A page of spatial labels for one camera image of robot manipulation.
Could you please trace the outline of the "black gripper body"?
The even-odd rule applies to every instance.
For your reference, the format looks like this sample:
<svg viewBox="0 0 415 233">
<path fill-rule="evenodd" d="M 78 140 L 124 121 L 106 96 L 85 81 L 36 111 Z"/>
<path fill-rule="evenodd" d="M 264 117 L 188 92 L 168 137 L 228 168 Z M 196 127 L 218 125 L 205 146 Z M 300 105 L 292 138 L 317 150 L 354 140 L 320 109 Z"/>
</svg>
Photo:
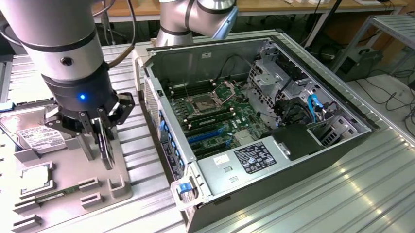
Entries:
<svg viewBox="0 0 415 233">
<path fill-rule="evenodd" d="M 78 118 L 81 112 L 93 119 L 98 117 L 98 108 L 109 112 L 117 103 L 106 63 L 102 63 L 89 76 L 78 80 L 62 81 L 45 75 L 41 77 L 57 101 L 61 114 L 74 119 L 74 122 L 81 122 Z"/>
</svg>

